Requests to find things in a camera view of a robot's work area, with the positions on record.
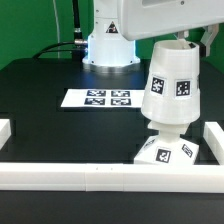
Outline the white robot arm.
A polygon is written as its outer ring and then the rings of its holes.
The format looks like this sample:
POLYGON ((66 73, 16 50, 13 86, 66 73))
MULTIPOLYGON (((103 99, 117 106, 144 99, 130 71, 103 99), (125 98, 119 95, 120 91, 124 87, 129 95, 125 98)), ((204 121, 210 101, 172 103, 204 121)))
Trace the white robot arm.
POLYGON ((93 5, 94 28, 83 66, 100 73, 139 68, 137 40, 167 34, 181 40, 200 27, 205 29, 200 52, 207 57, 224 23, 224 0, 93 0, 93 5))

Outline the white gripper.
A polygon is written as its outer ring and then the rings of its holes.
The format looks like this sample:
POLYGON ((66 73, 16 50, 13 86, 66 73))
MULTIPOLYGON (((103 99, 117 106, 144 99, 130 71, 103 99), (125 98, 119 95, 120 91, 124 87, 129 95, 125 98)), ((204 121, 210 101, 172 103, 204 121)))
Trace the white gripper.
POLYGON ((205 26, 202 57, 210 55, 224 22, 224 0, 117 0, 117 7, 120 33, 129 41, 177 32, 176 39, 185 43, 188 30, 205 26))

